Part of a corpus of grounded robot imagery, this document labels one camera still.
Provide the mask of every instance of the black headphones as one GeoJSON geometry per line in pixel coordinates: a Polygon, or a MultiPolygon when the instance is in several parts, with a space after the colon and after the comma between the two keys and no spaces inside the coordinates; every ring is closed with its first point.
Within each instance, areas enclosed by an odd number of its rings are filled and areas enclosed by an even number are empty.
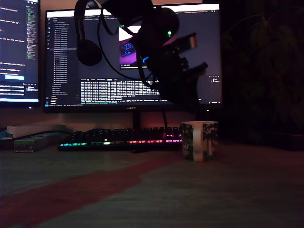
{"type": "Polygon", "coordinates": [[[77,33],[77,57],[78,60],[86,66],[94,66],[98,64],[103,55],[99,46],[86,39],[85,28],[84,28],[84,19],[85,19],[85,10],[86,6],[89,6],[91,9],[99,9],[98,4],[94,0],[78,0],[75,5],[75,27],[77,33]]]}

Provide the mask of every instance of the rgb keyboard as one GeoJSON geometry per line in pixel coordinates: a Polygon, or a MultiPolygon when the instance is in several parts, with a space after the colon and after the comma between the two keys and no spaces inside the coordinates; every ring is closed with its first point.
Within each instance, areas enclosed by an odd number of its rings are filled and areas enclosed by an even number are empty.
{"type": "Polygon", "coordinates": [[[137,129],[93,129],[76,131],[58,146],[60,151],[181,149],[178,127],[137,129]]]}

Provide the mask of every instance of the mug with green pattern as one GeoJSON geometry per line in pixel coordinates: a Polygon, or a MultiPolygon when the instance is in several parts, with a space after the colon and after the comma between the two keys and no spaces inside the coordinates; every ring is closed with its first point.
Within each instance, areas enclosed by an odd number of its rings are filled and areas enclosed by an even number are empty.
{"type": "Polygon", "coordinates": [[[219,138],[218,124],[213,121],[181,123],[183,155],[186,159],[203,162],[210,160],[215,155],[219,138]]]}

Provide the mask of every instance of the headphone ear cup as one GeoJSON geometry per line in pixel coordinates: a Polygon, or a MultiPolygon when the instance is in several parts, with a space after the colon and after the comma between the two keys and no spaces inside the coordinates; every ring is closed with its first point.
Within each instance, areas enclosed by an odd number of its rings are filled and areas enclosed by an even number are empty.
{"type": "Polygon", "coordinates": [[[89,67],[95,66],[103,58],[99,46],[96,43],[87,39],[82,40],[78,43],[76,53],[78,60],[82,64],[89,67]]]}

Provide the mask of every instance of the computer monitor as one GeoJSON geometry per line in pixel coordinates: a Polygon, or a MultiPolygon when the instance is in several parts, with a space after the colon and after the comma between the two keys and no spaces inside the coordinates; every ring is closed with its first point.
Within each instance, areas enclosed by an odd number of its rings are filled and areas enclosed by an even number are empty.
{"type": "MultiPolygon", "coordinates": [[[[198,47],[183,54],[190,67],[202,62],[209,65],[206,75],[198,82],[199,100],[206,108],[220,106],[221,56],[219,4],[165,5],[180,19],[176,38],[196,32],[198,47]]],[[[112,31],[119,22],[104,10],[107,25],[112,31]]],[[[98,9],[85,12],[85,37],[98,44],[98,9]]],[[[141,81],[132,81],[116,74],[103,60],[96,66],[81,64],[76,56],[74,10],[46,13],[46,71],[44,111],[47,113],[122,112],[128,110],[176,110],[172,103],[160,98],[141,81]]],[[[140,24],[129,27],[137,32],[140,24]]],[[[131,36],[122,29],[116,37],[101,29],[101,42],[107,58],[121,73],[140,78],[136,65],[136,50],[128,42],[131,36]]]]}
{"type": "Polygon", "coordinates": [[[40,0],[0,1],[0,106],[39,102],[40,0]]]}

